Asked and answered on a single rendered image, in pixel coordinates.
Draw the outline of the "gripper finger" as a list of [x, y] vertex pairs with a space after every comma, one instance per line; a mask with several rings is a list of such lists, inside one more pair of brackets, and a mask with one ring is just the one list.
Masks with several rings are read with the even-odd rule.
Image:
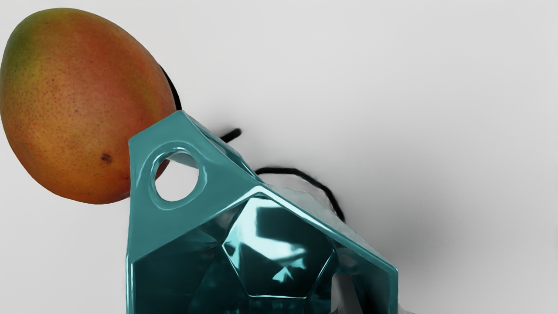
[[335, 273], [331, 280], [330, 314], [380, 314], [375, 299], [375, 278]]

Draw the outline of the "teal faceted mug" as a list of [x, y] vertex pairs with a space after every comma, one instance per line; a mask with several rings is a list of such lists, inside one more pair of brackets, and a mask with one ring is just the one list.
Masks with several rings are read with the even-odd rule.
[[395, 266], [183, 111], [129, 152], [127, 314], [329, 314], [335, 273], [375, 278], [380, 314], [398, 314]]

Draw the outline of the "red orange mango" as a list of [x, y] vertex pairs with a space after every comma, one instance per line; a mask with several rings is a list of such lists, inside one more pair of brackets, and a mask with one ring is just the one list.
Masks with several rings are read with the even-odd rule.
[[126, 30], [96, 14], [23, 19], [0, 64], [0, 118], [29, 175], [89, 204], [128, 198], [128, 141], [176, 111], [165, 73]]

